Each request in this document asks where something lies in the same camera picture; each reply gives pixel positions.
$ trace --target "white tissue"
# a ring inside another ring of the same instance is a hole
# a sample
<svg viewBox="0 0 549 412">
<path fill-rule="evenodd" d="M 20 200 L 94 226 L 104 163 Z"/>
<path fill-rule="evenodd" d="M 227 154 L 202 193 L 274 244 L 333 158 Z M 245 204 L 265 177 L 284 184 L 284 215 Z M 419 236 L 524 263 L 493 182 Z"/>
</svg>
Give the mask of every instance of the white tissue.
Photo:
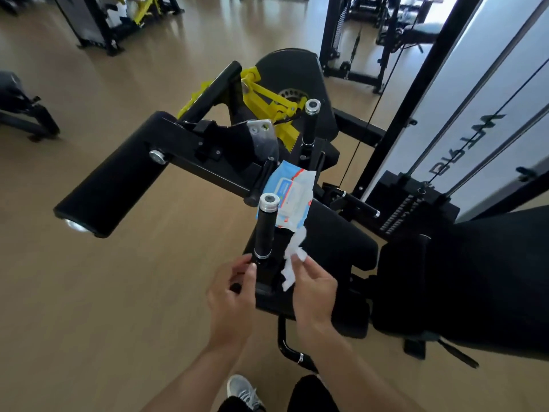
<svg viewBox="0 0 549 412">
<path fill-rule="evenodd" d="M 304 249 L 300 247 L 306 236 L 307 229 L 305 228 L 305 226 L 299 227 L 295 231 L 294 235 L 292 235 L 292 238 L 290 239 L 290 242 L 288 243 L 288 246 L 286 247 L 286 250 L 284 252 L 284 258 L 286 259 L 286 263 L 284 265 L 284 269 L 282 269 L 282 275 L 285 277 L 286 280 L 282 283 L 282 289 L 285 292 L 290 289 L 291 286 L 295 283 L 295 273 L 294 269 L 292 269 L 292 261 L 290 260 L 292 254 L 298 255 L 299 260 L 301 260 L 302 262 L 304 262 L 307 258 L 307 253 Z"/>
</svg>

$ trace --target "person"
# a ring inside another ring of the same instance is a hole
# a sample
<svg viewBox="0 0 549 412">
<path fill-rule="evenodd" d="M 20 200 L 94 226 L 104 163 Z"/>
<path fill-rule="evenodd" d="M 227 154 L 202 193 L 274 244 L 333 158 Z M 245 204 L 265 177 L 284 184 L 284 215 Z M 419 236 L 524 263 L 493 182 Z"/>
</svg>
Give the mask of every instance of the person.
<svg viewBox="0 0 549 412">
<path fill-rule="evenodd" d="M 209 412 L 223 381 L 252 332 L 257 267 L 251 254 L 220 266 L 207 292 L 210 340 L 196 360 L 144 407 L 144 412 Z M 353 352 L 332 326 L 337 281 L 311 257 L 292 256 L 293 305 L 298 337 L 319 374 L 303 377 L 289 401 L 289 412 L 415 412 L 422 410 Z M 229 288 L 240 283 L 240 294 Z M 233 375 L 219 412 L 265 411 L 246 378 Z"/>
</svg>

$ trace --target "blue and white package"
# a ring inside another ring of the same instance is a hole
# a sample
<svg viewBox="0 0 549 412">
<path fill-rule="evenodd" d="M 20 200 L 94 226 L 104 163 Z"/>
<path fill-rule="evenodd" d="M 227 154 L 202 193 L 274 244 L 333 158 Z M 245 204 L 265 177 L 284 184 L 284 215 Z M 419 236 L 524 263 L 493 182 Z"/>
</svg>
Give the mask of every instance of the blue and white package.
<svg viewBox="0 0 549 412">
<path fill-rule="evenodd" d="M 305 170 L 285 160 L 272 173 L 263 193 L 280 198 L 276 226 L 295 232 L 303 225 L 312 201 L 316 171 Z"/>
</svg>

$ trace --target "person's left hand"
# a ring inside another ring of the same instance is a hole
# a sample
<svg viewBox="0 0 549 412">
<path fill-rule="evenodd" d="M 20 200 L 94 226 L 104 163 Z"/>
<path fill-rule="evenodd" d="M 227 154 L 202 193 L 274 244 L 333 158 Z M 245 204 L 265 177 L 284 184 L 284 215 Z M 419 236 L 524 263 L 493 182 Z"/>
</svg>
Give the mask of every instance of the person's left hand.
<svg viewBox="0 0 549 412">
<path fill-rule="evenodd" d="M 217 268 L 206 294 L 211 311 L 209 346 L 226 346 L 240 353 L 251 334 L 257 266 L 250 260 L 251 254 L 244 254 Z M 229 289 L 234 283 L 242 285 L 240 294 Z"/>
</svg>

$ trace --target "black pants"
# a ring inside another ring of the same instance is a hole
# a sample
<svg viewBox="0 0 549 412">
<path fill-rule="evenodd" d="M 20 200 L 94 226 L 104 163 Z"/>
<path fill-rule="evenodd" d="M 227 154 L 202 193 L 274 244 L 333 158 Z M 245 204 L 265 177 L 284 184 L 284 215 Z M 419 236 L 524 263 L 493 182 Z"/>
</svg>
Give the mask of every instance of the black pants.
<svg viewBox="0 0 549 412">
<path fill-rule="evenodd" d="M 288 412 L 304 411 L 339 412 L 332 395 L 315 375 L 298 381 L 288 404 Z M 250 412 L 250 409 L 239 398 L 231 396 L 221 404 L 218 412 Z"/>
</svg>

